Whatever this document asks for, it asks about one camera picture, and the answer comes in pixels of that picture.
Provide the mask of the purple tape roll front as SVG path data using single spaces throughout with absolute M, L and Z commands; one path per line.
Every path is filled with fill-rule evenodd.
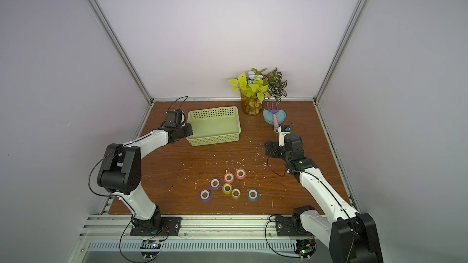
M 210 200 L 210 197 L 211 197 L 211 191 L 208 190 L 208 189 L 203 189 L 201 192 L 200 192 L 200 195 L 199 195 L 199 198 L 201 201 L 203 202 L 208 202 Z

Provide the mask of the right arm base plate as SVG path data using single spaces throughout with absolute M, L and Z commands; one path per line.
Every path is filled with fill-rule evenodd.
M 275 215 L 271 217 L 275 224 L 275 231 L 278 237 L 312 237 L 312 234 L 305 231 L 294 216 Z

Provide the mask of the purple pink toy rake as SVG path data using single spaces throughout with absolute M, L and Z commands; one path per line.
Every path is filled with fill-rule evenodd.
M 273 116 L 273 125 L 274 125 L 274 131 L 277 133 L 279 123 L 277 120 L 276 114 L 279 112 L 279 105 L 277 102 L 268 102 L 267 103 L 267 110 L 270 112 Z

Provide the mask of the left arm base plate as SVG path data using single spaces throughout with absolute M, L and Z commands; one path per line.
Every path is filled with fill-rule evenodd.
M 178 236 L 182 218 L 156 217 L 152 220 L 132 219 L 131 236 Z

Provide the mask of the right circuit board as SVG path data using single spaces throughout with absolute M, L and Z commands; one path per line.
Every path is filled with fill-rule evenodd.
M 301 260 L 308 259 L 316 253 L 317 246 L 314 238 L 307 238 L 296 241 L 295 254 L 297 254 Z

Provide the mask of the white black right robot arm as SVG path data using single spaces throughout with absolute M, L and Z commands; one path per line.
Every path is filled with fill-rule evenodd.
M 379 234 L 374 219 L 359 213 L 325 179 L 318 165 L 305 156 L 302 138 L 289 133 L 279 142 L 267 141 L 265 155 L 284 161 L 294 176 L 315 199 L 325 216 L 310 206 L 297 208 L 293 215 L 300 230 L 328 246 L 334 263 L 382 263 Z

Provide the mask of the red tape roll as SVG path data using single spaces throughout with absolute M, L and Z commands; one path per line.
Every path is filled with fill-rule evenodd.
M 235 176 L 239 180 L 243 180 L 246 178 L 246 171 L 244 169 L 237 169 Z

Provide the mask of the light green perforated storage basket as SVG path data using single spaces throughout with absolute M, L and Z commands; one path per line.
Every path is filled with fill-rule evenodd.
M 239 141 L 241 124 L 237 107 L 193 110 L 188 121 L 193 134 L 186 139 L 194 147 Z

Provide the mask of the aluminium front rail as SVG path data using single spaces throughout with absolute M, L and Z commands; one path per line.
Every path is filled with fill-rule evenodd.
M 261 239 L 264 236 L 277 238 L 271 215 L 163 215 L 181 217 L 178 239 Z M 131 236 L 130 215 L 101 214 L 90 215 L 80 232 L 81 239 L 118 239 L 149 237 Z

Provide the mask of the purple tape roll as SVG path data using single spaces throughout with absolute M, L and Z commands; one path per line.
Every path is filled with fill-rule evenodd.
M 199 195 L 199 198 L 201 201 L 203 202 L 208 202 L 210 200 L 210 197 L 211 197 L 211 191 L 208 190 L 208 189 L 203 189 L 201 192 L 200 192 L 200 195 Z
M 221 181 L 220 181 L 220 179 L 218 179 L 218 178 L 213 178 L 213 179 L 211 179 L 211 181 L 210 181 L 210 188 L 211 188 L 212 190 L 217 190 L 217 189 L 219 189 L 220 187 L 221 187 Z

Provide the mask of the clear tape roll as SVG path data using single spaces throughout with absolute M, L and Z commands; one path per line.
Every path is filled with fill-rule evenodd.
M 239 189 L 233 189 L 231 195 L 234 199 L 239 199 L 241 196 L 241 191 Z

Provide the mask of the yellow tape roll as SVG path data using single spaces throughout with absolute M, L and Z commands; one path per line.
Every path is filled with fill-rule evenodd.
M 222 192 L 225 195 L 230 195 L 232 193 L 233 187 L 231 183 L 224 183 L 222 186 Z

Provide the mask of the pink tape roll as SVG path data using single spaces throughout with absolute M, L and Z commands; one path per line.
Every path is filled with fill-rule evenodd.
M 225 183 L 232 183 L 235 180 L 235 174 L 231 172 L 227 172 L 224 175 L 224 182 Z

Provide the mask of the amber vase with artificial plants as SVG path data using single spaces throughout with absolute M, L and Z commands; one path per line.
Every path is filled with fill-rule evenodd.
M 233 92 L 240 93 L 241 110 L 250 116 L 261 113 L 265 100 L 279 104 L 287 96 L 288 83 L 277 68 L 251 68 L 228 82 Z

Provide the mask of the blue tape roll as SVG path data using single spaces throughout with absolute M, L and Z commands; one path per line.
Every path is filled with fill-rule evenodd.
M 256 189 L 254 189 L 254 188 L 249 189 L 248 192 L 247 192 L 247 197 L 251 202 L 257 201 L 259 196 L 260 195 L 259 195 L 258 191 Z

